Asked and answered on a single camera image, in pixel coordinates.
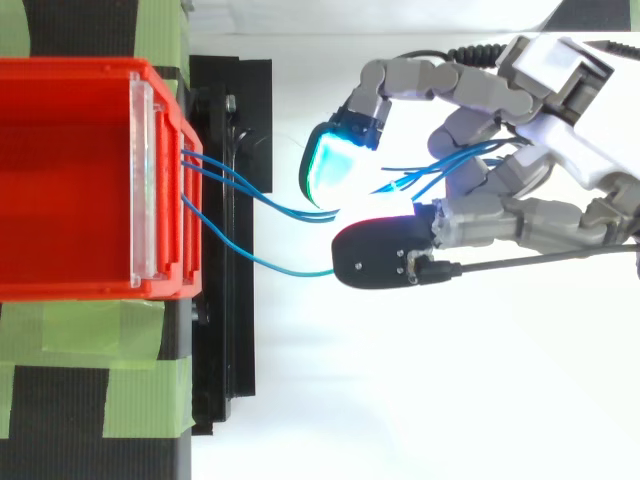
robotic hand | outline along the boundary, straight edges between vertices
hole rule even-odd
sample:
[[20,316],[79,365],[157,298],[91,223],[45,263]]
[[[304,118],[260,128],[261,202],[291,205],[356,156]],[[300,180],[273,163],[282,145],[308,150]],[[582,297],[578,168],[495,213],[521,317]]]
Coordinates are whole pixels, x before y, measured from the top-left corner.
[[[368,63],[347,102],[311,135],[301,168],[304,193],[309,193],[306,177],[322,134],[375,150],[391,99],[439,97],[460,107],[429,139],[436,158],[486,141],[502,125],[522,143],[492,170],[477,157],[458,165],[447,177],[447,198],[415,204],[415,215],[344,229],[332,244],[336,276],[354,287],[392,288],[490,268],[637,250],[621,245],[640,230],[640,158],[631,143],[640,111],[635,92],[640,62],[632,59],[638,58],[632,47],[617,52],[623,55],[600,50],[609,46],[519,36],[497,59],[497,75],[451,61],[435,66],[399,57]],[[622,102],[628,115],[620,113]],[[605,196],[585,212],[568,203],[522,199],[556,164],[583,188]],[[543,255],[467,266],[433,257],[434,249],[485,246],[497,239]]]

screw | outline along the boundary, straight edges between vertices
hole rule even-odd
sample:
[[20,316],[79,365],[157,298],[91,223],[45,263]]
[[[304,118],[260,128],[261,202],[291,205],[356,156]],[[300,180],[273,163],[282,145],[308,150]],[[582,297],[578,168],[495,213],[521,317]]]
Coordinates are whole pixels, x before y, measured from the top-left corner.
[[227,95],[225,99],[225,107],[227,109],[227,113],[236,113],[236,96],[235,95]]

white background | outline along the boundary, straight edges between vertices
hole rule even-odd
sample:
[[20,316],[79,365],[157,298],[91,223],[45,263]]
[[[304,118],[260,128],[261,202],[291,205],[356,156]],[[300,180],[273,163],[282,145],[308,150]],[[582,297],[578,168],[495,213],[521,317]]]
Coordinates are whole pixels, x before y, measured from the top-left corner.
[[[640,45],[640,37],[622,38]],[[368,60],[494,40],[509,37],[196,34],[193,51],[273,59],[273,198],[308,208],[297,180],[300,145]],[[637,114],[624,108],[621,115]],[[450,111],[439,101],[396,104],[380,155],[390,165],[430,162],[426,140]],[[560,169],[536,194],[580,206],[594,195]],[[432,192],[442,195],[441,187]],[[256,204],[255,252],[323,270],[334,228]],[[441,258],[522,253],[500,243]],[[256,267],[257,396],[235,400],[213,437],[194,439],[193,478],[640,478],[634,260],[609,256],[381,292]]]
[[194,32],[240,34],[536,30],[561,0],[193,0]]

red storage box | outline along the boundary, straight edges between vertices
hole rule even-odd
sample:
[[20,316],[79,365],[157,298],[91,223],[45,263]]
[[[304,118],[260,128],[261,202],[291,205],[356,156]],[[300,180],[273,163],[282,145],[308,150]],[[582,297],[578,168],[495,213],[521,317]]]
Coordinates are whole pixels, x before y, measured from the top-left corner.
[[0,302],[196,295],[183,146],[202,152],[145,60],[0,59]]

green tape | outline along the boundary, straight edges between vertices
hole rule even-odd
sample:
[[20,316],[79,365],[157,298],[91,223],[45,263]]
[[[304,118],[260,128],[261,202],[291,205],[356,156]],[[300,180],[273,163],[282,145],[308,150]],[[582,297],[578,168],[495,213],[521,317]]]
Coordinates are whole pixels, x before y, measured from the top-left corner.
[[169,87],[173,96],[176,97],[178,95],[178,85],[180,84],[178,80],[167,80],[165,78],[164,83],[167,84],[167,87]]
[[178,438],[193,425],[191,357],[109,372],[104,438]]
[[44,309],[42,350],[117,355],[119,348],[119,305],[56,302]]
[[0,363],[0,439],[9,438],[15,365]]
[[22,0],[0,1],[0,57],[28,57],[31,37]]
[[153,368],[164,303],[5,303],[0,362],[34,367]]
[[138,0],[133,56],[146,58],[152,65],[180,68],[184,16],[179,1]]
[[631,9],[631,31],[640,31],[640,0],[629,0],[631,3],[629,7]]
[[182,71],[184,83],[187,88],[189,88],[189,85],[191,85],[191,70],[189,68],[189,58],[191,56],[191,46],[189,44],[189,19],[184,12],[180,15],[180,19],[180,70]]

